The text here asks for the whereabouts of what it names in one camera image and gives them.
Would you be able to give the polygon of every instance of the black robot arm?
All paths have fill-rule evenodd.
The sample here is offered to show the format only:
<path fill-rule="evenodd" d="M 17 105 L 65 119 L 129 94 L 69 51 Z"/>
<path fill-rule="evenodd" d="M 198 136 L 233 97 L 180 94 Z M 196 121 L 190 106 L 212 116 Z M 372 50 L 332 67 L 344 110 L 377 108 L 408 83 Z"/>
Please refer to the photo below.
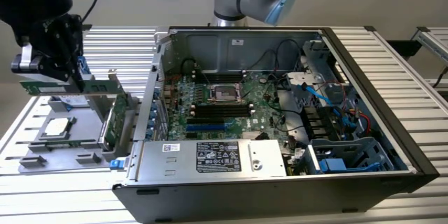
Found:
<path fill-rule="evenodd" d="M 0 19 L 22 48 L 12 71 L 41 81 L 70 82 L 81 92 L 81 18 L 66 13 L 72 4 L 72 0 L 0 0 Z"/>

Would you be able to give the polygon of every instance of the power supply label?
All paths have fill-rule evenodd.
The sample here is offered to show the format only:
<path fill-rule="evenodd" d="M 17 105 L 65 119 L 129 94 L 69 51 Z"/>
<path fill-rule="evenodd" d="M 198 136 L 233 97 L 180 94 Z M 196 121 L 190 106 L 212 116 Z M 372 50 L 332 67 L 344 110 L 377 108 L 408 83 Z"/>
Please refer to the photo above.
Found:
<path fill-rule="evenodd" d="M 240 172 L 237 142 L 196 143 L 196 170 L 198 173 Z"/>

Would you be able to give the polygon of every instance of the green circuit board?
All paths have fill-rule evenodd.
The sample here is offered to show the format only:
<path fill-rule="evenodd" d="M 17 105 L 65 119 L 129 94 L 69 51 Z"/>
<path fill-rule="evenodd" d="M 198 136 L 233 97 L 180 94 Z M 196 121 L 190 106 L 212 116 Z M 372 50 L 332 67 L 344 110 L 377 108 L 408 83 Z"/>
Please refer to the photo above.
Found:
<path fill-rule="evenodd" d="M 250 102 L 253 104 L 254 113 L 250 117 L 237 117 L 237 118 L 224 118 L 225 120 L 225 131 L 210 131 L 200 132 L 196 131 L 197 137 L 186 138 L 186 120 L 193 118 L 189 114 L 189 107 L 192 103 L 197 105 L 212 104 L 209 101 L 210 97 L 210 86 L 213 84 L 197 84 L 193 83 L 188 77 L 180 79 L 178 81 L 170 82 L 169 85 L 176 87 L 176 92 L 172 92 L 170 102 L 168 102 L 168 115 L 169 115 L 169 139 L 170 140 L 205 140 L 205 139 L 240 139 L 245 138 L 248 132 L 256 134 L 254 132 L 266 132 L 269 139 L 277 139 L 281 143 L 286 139 L 286 133 L 280 132 L 274 129 L 273 125 L 269 123 L 269 118 L 272 117 L 273 122 L 278 120 L 282 116 L 281 112 L 269 108 L 266 102 L 262 98 L 265 90 L 269 84 L 261 84 L 258 82 L 260 78 L 268 78 L 268 75 L 250 74 L 245 77 L 245 81 L 238 84 L 240 87 L 240 97 L 242 97 L 246 92 L 249 94 L 242 97 L 238 103 L 246 104 Z M 197 90 L 201 90 L 201 97 L 197 97 Z M 266 94 L 273 97 L 273 89 L 270 88 Z M 174 109 L 174 100 L 181 99 L 182 103 Z"/>

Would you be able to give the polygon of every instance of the slotted aluminum rail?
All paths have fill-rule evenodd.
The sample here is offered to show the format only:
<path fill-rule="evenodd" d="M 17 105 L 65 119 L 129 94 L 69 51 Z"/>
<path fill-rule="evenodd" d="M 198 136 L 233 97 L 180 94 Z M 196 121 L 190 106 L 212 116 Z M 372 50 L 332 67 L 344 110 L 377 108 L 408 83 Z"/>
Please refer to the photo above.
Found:
<path fill-rule="evenodd" d="M 144 91 L 154 31 L 154 27 L 97 27 L 85 39 L 93 74 L 105 78 L 108 68 L 117 68 L 122 86 L 134 95 Z M 336 27 L 333 31 L 441 177 L 414 193 L 390 196 L 365 213 L 213 223 L 448 223 L 446 104 L 376 32 L 362 27 Z M 30 98 L 0 140 L 0 223 L 136 223 L 109 190 L 121 172 L 17 173 L 18 159 L 49 113 L 46 101 L 45 97 Z"/>

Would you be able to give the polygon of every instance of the white wall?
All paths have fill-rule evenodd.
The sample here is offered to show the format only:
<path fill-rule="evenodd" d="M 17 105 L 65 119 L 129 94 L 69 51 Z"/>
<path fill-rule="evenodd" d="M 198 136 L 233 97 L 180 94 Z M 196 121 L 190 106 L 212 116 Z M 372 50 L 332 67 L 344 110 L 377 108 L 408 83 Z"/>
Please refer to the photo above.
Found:
<path fill-rule="evenodd" d="M 92 1 L 73 0 L 72 13 L 84 15 Z M 213 0 L 98 0 L 86 22 L 108 26 L 205 25 L 212 11 Z M 448 26 L 446 13 L 445 0 L 297 0 L 281 25 L 372 25 L 384 37 L 405 39 L 416 26 Z M 12 82 L 17 78 L 9 73 L 9 63 L 18 51 L 4 24 L 0 36 L 0 82 Z M 436 62 L 425 59 L 417 67 L 430 74 L 434 69 L 429 66 Z"/>

